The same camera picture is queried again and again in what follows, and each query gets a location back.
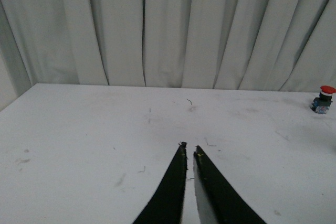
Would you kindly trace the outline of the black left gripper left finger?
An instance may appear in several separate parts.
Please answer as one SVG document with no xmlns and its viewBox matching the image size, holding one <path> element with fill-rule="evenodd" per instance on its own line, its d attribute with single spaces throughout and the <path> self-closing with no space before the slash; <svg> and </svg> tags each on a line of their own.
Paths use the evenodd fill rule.
<svg viewBox="0 0 336 224">
<path fill-rule="evenodd" d="M 186 142 L 172 158 L 155 193 L 134 223 L 181 223 L 187 175 Z"/>
</svg>

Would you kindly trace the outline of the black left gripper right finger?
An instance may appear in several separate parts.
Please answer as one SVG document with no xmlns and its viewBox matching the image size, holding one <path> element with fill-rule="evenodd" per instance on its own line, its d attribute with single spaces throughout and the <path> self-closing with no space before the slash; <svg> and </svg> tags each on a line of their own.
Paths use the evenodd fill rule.
<svg viewBox="0 0 336 224">
<path fill-rule="evenodd" d="M 201 223 L 265 223 L 200 146 L 196 146 L 193 156 L 195 196 Z"/>
</svg>

